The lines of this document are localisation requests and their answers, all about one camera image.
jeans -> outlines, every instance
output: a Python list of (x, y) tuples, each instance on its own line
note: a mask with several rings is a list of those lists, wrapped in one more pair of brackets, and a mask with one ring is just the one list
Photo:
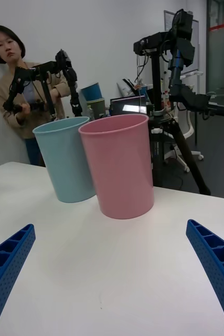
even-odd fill
[(33, 166), (41, 166), (42, 158), (41, 152), (37, 143), (36, 138), (24, 139), (30, 164)]

table surface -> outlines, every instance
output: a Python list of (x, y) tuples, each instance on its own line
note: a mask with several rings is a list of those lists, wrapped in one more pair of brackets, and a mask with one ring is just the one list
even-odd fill
[(0, 166), (0, 243), (36, 241), (0, 317), (0, 336), (224, 336), (224, 312), (189, 240), (192, 218), (224, 239), (224, 199), (155, 188), (154, 207), (105, 217), (96, 196), (57, 200), (47, 170)]

pink plastic cup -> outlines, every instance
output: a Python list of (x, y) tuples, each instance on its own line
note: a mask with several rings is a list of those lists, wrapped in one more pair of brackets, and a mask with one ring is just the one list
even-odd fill
[(100, 209), (108, 217), (138, 217), (154, 204), (147, 121), (142, 114), (124, 114), (79, 129)]

teal bin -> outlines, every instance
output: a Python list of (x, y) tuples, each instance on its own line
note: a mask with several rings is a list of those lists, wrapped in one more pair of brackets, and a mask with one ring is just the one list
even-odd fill
[(33, 130), (58, 200), (74, 203), (95, 195), (78, 129), (89, 121), (77, 117), (49, 122)]

black hair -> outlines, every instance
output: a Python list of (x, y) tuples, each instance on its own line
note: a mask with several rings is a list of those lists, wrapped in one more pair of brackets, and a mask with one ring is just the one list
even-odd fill
[[(19, 37), (9, 28), (0, 26), (0, 32), (8, 35), (12, 40), (16, 41), (21, 49), (21, 57), (25, 56), (25, 46), (23, 42), (19, 39)], [(6, 62), (0, 57), (0, 64), (5, 64)]]

